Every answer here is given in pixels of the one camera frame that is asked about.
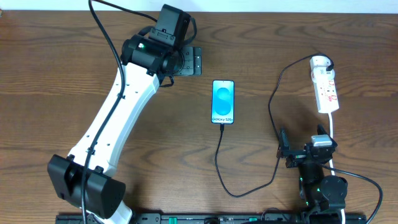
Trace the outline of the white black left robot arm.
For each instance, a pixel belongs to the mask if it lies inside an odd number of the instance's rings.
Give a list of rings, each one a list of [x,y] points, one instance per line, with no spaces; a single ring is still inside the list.
[[[195,19],[164,5],[154,26],[143,28],[115,52],[115,81],[85,135],[68,156],[54,155],[47,172],[57,196],[81,210],[57,223],[129,223],[124,183],[114,179],[121,151],[141,111],[166,78],[201,74],[201,48],[187,37]]]

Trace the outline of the blue Samsung smartphone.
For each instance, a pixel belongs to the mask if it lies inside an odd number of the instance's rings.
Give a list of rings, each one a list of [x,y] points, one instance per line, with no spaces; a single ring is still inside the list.
[[[211,122],[234,123],[234,91],[232,80],[214,80],[212,86]]]

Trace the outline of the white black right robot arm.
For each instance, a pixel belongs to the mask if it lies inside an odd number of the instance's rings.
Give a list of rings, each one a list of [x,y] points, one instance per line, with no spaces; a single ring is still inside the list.
[[[285,129],[279,132],[277,157],[285,159],[287,168],[299,171],[300,196],[308,208],[302,212],[305,223],[346,223],[344,212],[348,192],[346,179],[325,175],[323,166],[332,158],[337,143],[318,125],[317,134],[301,150],[293,150]]]

